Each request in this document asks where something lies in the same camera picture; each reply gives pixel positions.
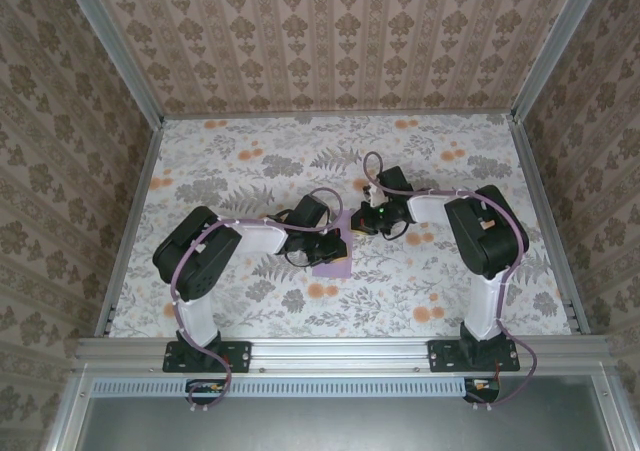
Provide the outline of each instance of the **black mounting bracket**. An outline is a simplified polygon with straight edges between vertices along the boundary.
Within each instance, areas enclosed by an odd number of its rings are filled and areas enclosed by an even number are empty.
[[[216,339],[207,349],[224,359],[233,373],[248,373],[251,365],[250,341]],[[224,373],[224,367],[212,357],[192,348],[180,336],[167,343],[162,363],[165,373]]]
[[[189,392],[193,389],[194,395],[191,397],[191,401],[200,406],[211,404],[214,399],[220,396],[220,393],[224,389],[226,380],[222,379],[189,379],[184,386],[184,392],[188,396]]]
[[[520,371],[518,351],[504,334],[477,341],[460,325],[460,339],[434,339],[427,342],[432,373]]]
[[[467,403],[493,403],[500,394],[500,380],[497,378],[475,379],[465,378],[464,399]]]

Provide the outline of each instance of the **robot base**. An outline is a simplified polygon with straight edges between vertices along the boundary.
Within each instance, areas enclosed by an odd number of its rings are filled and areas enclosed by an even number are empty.
[[[205,346],[229,363],[233,373],[248,373],[251,364],[251,342],[222,341],[220,333]],[[192,348],[178,335],[178,341],[167,343],[162,363],[165,373],[224,373],[224,368],[211,356]]]
[[[476,340],[464,323],[460,339],[437,339],[427,343],[432,373],[459,371],[520,371],[516,345],[504,334],[486,341]]]

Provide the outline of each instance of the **table surface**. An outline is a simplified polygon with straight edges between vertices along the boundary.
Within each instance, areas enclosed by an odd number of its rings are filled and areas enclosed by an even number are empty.
[[[498,186],[531,241],[504,322],[519,335],[570,333],[506,117],[477,114],[165,123],[110,336],[175,335],[169,288],[151,256],[194,207],[257,217],[329,186],[356,209],[370,150],[386,167],[400,165],[414,189]],[[434,220],[397,241],[355,236],[349,279],[316,278],[279,256],[235,255],[211,296],[227,339],[449,336],[458,334],[471,276],[451,229]]]

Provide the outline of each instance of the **aluminum frame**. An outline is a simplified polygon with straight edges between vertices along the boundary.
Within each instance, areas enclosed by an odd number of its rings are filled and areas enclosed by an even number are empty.
[[[189,378],[94,378],[91,398],[187,398]],[[235,398],[462,398],[464,378],[233,378],[227,397]],[[193,397],[211,397],[197,389]]]
[[[115,306],[120,298],[122,284],[124,283],[129,258],[131,257],[131,250],[133,249],[133,244],[136,240],[138,225],[140,224],[142,210],[144,209],[145,198],[149,191],[151,177],[153,176],[153,169],[155,168],[156,160],[160,153],[160,144],[162,143],[163,135],[164,130],[161,128],[152,134],[151,141],[149,142],[149,148],[147,149],[147,155],[140,173],[138,187],[133,195],[133,202],[131,203],[131,209],[129,210],[127,224],[124,228],[124,233],[122,234],[118,254],[116,255],[116,260],[113,264],[113,271],[111,273],[111,278],[109,279],[109,284],[107,285],[107,292],[105,293],[104,301],[102,302],[102,309],[100,310],[98,323],[96,324],[96,330],[94,332],[94,336],[96,337],[101,337],[109,333],[109,324],[113,318],[112,313],[115,312]]]
[[[592,376],[592,380],[613,449],[640,449],[638,427],[620,377],[603,369]]]
[[[468,372],[431,373],[424,338],[256,338],[248,376],[267,377],[403,377],[468,376]],[[604,336],[523,336],[538,356],[539,375],[593,375],[613,369]],[[149,377],[162,372],[165,347],[170,338],[83,339],[77,349],[72,376]],[[524,376],[532,360],[518,347]],[[491,376],[493,373],[474,373]],[[221,374],[189,374],[187,377],[220,377]]]
[[[162,124],[162,106],[149,87],[143,70],[129,53],[126,40],[122,38],[112,22],[108,11],[100,0],[76,0],[91,27],[100,39],[109,58],[124,80],[129,92],[136,100],[140,111],[156,131]]]
[[[321,118],[333,116],[429,116],[429,115],[463,115],[473,114],[509,114],[509,108],[487,109],[335,109],[333,111],[269,111],[261,113],[209,113],[209,114],[183,114],[165,116],[167,121],[185,121],[192,119],[247,119],[247,118]]]
[[[564,252],[556,222],[553,219],[551,205],[547,199],[547,194],[545,193],[544,185],[542,184],[542,179],[536,166],[536,160],[533,156],[524,124],[521,119],[516,118],[509,122],[509,127],[518,158],[520,159],[520,166],[522,166],[522,174],[524,175],[529,194],[531,195],[533,209],[538,217],[540,232],[542,233],[545,247],[549,253],[549,262],[551,263],[551,269],[558,283],[558,289],[563,297],[570,300],[580,332],[589,334],[591,329],[587,322],[587,315],[582,307],[578,288],[576,287],[573,274],[571,274],[571,269],[569,268],[569,261]]]
[[[514,116],[527,116],[592,1],[566,1],[513,103]]]

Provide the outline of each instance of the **wire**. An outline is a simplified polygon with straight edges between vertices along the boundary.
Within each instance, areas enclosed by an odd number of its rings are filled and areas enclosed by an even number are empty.
[[[229,364],[224,359],[222,359],[219,355],[217,355],[213,351],[210,351],[210,350],[206,349],[205,347],[200,346],[198,343],[196,343],[195,340],[191,337],[191,335],[189,334],[189,332],[186,329],[184,320],[182,319],[182,315],[180,314],[180,308],[178,306],[178,303],[180,302],[180,293],[177,290],[177,284],[178,284],[178,278],[180,277],[180,273],[182,272],[182,269],[184,268],[186,262],[189,260],[191,255],[196,251],[196,248],[207,238],[207,236],[209,236],[211,233],[213,233],[216,229],[218,229],[221,226],[226,226],[226,225],[230,225],[230,224],[252,224],[252,225],[270,226],[270,227],[280,228],[280,229],[291,229],[293,231],[303,231],[303,232],[309,232],[309,233],[317,233],[317,232],[320,232],[320,231],[327,231],[329,229],[334,228],[337,225],[337,223],[339,222],[340,218],[342,217],[342,212],[344,210],[344,205],[343,205],[343,202],[342,202],[342,198],[340,197],[340,195],[336,191],[334,191],[331,188],[326,188],[326,187],[316,188],[313,191],[311,191],[309,194],[310,195],[314,195],[314,194],[317,194],[317,193],[319,193],[321,191],[326,191],[328,193],[333,194],[336,197],[336,199],[338,200],[338,206],[339,206],[338,213],[336,214],[335,219],[333,221],[331,221],[330,223],[327,222],[327,224],[324,225],[324,226],[320,226],[320,227],[317,227],[317,228],[304,228],[302,226],[293,226],[291,224],[279,223],[277,221],[269,221],[266,218],[263,218],[263,219],[248,219],[248,218],[243,218],[243,219],[220,219],[220,220],[216,221],[214,224],[212,224],[211,226],[209,226],[207,229],[202,231],[202,233],[200,233],[200,236],[198,236],[191,243],[191,246],[189,247],[189,249],[187,249],[187,252],[184,253],[182,258],[178,262],[178,265],[176,266],[176,269],[173,272],[173,276],[171,277],[171,286],[169,288],[169,291],[171,293],[173,311],[174,311],[174,314],[175,314],[175,317],[176,317],[176,321],[178,322],[178,329],[180,331],[180,334],[182,335],[184,340],[187,342],[187,344],[189,344],[189,346],[191,346],[192,348],[200,351],[203,354],[206,354],[207,356],[210,356],[211,358],[216,360],[218,363],[220,363],[222,365],[222,367],[224,368],[225,375],[226,375],[225,376],[224,388],[222,389],[222,391],[220,392],[218,397],[216,397],[213,401],[211,401],[211,403],[209,403],[209,404],[207,404],[205,406],[201,406],[201,408],[203,408],[204,410],[208,409],[209,407],[218,405],[220,403],[220,401],[222,401],[222,399],[226,396],[226,394],[229,392],[229,389],[231,387],[231,379],[232,379],[231,374],[232,373],[231,373],[231,367],[229,366]],[[191,410],[193,411],[199,405],[197,405],[196,403],[193,402],[192,395],[193,395],[193,388],[189,392],[189,395],[187,397],[187,400],[189,401],[189,404],[191,404]]]
[[[284,259],[287,261],[287,263],[289,263],[291,266],[293,266],[294,268],[306,268],[307,266],[309,266],[309,260],[307,259],[307,264],[296,264],[293,261],[291,261],[291,258],[289,257],[289,255],[292,253],[287,253],[284,255]]]
[[[493,375],[493,379],[498,382],[498,386],[500,386],[500,363],[496,359],[496,374]]]
[[[372,156],[375,156],[378,159],[378,163],[380,166],[380,171],[378,171],[378,173],[383,171],[384,166],[383,166],[382,156],[380,156],[380,153],[377,153],[376,151],[369,151],[367,154],[365,154],[364,158],[362,159],[362,169],[364,170],[364,175],[367,177],[369,182],[371,182],[372,184],[380,188],[382,191],[385,191],[390,194],[401,195],[401,196],[468,196],[468,197],[477,199],[478,201],[481,201],[487,204],[488,206],[491,206],[493,209],[495,209],[498,212],[498,214],[500,214],[505,219],[505,221],[509,224],[509,226],[513,230],[513,233],[516,237],[516,241],[518,243],[518,255],[516,256],[516,259],[513,262],[513,264],[502,275],[502,279],[500,280],[500,293],[498,295],[498,309],[496,310],[496,321],[498,323],[498,327],[500,328],[500,331],[502,331],[505,334],[505,336],[507,336],[507,338],[511,339],[514,343],[519,344],[520,346],[522,346],[524,349],[527,350],[527,352],[531,355],[532,363],[531,363],[531,368],[529,369],[529,372],[527,373],[527,376],[525,377],[524,381],[520,384],[520,386],[516,388],[515,391],[513,391],[510,395],[506,396],[505,398],[499,399],[493,403],[483,402],[482,404],[484,404],[485,407],[489,407],[489,406],[504,404],[504,403],[507,403],[508,401],[511,401],[518,394],[520,394],[522,390],[524,390],[524,388],[527,387],[527,385],[533,378],[533,375],[536,372],[536,369],[538,367],[538,356],[533,351],[531,346],[529,346],[524,341],[513,336],[509,332],[509,330],[506,328],[506,326],[502,324],[502,309],[504,307],[504,297],[507,290],[507,280],[515,272],[516,268],[520,265],[520,262],[522,261],[522,257],[524,256],[524,239],[522,237],[522,233],[520,232],[520,228],[518,228],[518,225],[516,224],[515,220],[511,217],[511,215],[509,215],[509,213],[502,206],[500,206],[498,203],[494,202],[493,200],[487,198],[486,196],[475,193],[473,191],[467,191],[467,190],[448,191],[448,190],[440,190],[440,189],[429,189],[426,191],[398,191],[396,189],[387,188],[386,186],[381,185],[373,176],[371,176],[371,174],[369,174],[369,171],[367,169],[367,161]]]
[[[282,211],[276,213],[273,215],[274,218],[281,218],[282,216],[286,216],[287,214],[291,213],[293,211],[293,209],[283,209]]]
[[[382,237],[387,241],[393,241],[394,239],[398,239],[399,237],[404,236],[404,233],[407,232],[407,229],[409,229],[409,223],[404,223],[404,229],[400,231],[400,233],[396,234],[393,238],[387,238],[387,236],[389,236],[388,234],[382,234]]]
[[[484,399],[482,399],[480,396],[478,396],[477,394],[472,393],[472,392],[470,392],[470,391],[467,391],[467,397],[469,397],[469,398],[473,398],[473,399],[475,399],[475,400],[477,401],[477,403],[474,403],[474,407],[475,407],[475,404],[484,404],[484,405],[487,405],[487,406],[489,405],[489,403],[487,403],[487,402],[486,402]]]

